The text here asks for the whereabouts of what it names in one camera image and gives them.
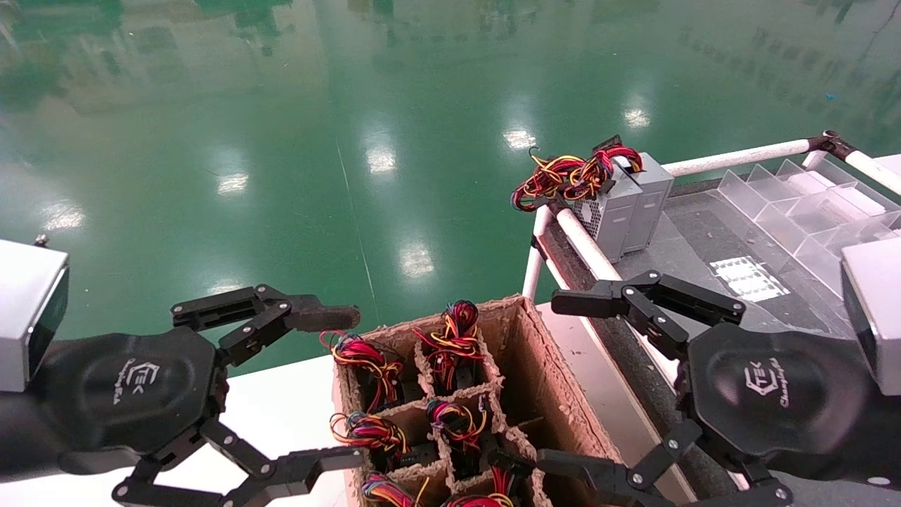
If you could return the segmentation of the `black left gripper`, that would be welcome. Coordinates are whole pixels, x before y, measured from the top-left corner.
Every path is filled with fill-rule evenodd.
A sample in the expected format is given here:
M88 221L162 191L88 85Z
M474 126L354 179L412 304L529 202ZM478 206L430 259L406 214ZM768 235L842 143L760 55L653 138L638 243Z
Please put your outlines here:
M133 468L117 484L122 506L266 506L311 493L322 474L360 468L352 446L293 451L270 460L216 418L228 391L225 365L239 367L290 331L353 330L358 307L324 305L266 284L172 308L155 336L107 334L52 347L33 385L33 456L48 474L94 475ZM216 348L196 332L239 326ZM226 494L156 484L205 445L245 472Z

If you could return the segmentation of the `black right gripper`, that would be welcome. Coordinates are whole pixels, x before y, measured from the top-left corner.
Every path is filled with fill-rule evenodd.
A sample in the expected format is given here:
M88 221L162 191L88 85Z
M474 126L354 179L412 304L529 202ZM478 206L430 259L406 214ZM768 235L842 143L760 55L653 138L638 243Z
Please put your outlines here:
M599 504L672 506L656 482L700 440L726 469L740 468L749 488L695 506L791 506L792 491L766 468L807 480L899 487L899 397L882 394L852 340L744 330L737 326L746 310L739 299L656 270L596 280L585 291L557 289L551 309L624 318L666 359L686 359L692 420L670 431L635 468L538 450L538 469L585 482ZM711 328L689 340L666 311ZM743 465L753 463L766 468Z

